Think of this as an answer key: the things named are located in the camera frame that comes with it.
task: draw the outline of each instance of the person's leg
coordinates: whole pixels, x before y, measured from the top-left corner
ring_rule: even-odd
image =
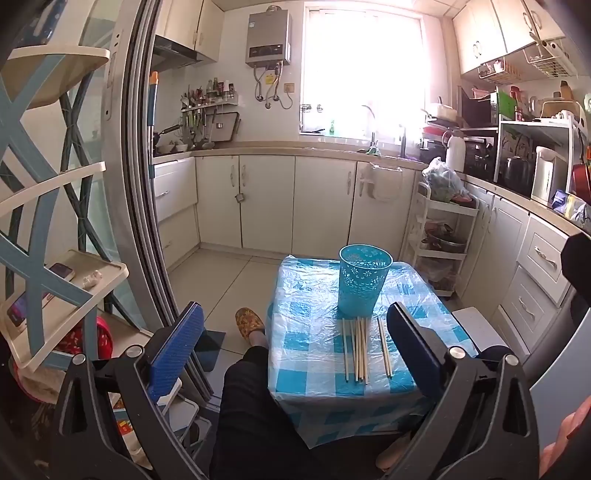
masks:
[[[226,372],[210,476],[213,480],[330,479],[267,388],[268,345],[261,320],[249,310],[243,336],[253,345]]]

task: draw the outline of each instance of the plastic table cover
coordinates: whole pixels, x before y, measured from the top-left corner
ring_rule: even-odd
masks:
[[[342,315],[337,310],[339,262],[287,257],[267,311],[269,391],[309,447],[360,434],[407,432],[432,406],[413,381],[386,326],[386,312],[401,302],[419,325],[434,329],[447,346],[469,355],[474,344],[420,275],[408,264],[390,268],[374,308],[368,336],[369,384],[355,382],[347,335],[345,381]],[[393,376],[385,373],[376,317],[386,332]]]

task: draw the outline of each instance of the yellow slipper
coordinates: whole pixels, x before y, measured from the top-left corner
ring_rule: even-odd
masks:
[[[265,331],[265,324],[262,322],[261,318],[248,308],[241,308],[236,312],[236,324],[238,325],[240,335],[242,335],[247,341],[248,336],[252,332],[256,330],[262,332]]]

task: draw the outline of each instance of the finger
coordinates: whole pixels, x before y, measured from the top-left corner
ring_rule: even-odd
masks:
[[[550,467],[550,459],[552,458],[552,451],[554,450],[555,446],[555,443],[548,445],[540,456],[540,478],[548,471],[548,468]]]
[[[558,457],[562,455],[562,452],[564,452],[564,449],[569,443],[569,440],[566,436],[572,431],[571,426],[573,424],[573,419],[574,413],[571,413],[560,424],[558,438],[556,439],[556,446],[554,447],[554,450],[552,451],[552,457],[550,458],[550,466],[552,466]]]
[[[591,397],[583,402],[583,404],[579,407],[579,409],[574,413],[573,423],[570,426],[570,431],[567,434],[567,438],[571,438],[571,436],[576,433],[579,427],[583,424],[587,415],[589,414],[589,410],[591,410]]]

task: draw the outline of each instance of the bright window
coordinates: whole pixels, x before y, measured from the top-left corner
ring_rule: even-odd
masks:
[[[416,138],[428,76],[418,18],[310,9],[301,103],[312,109],[302,115],[302,131],[362,139],[375,131],[378,140],[394,144],[402,124]]]

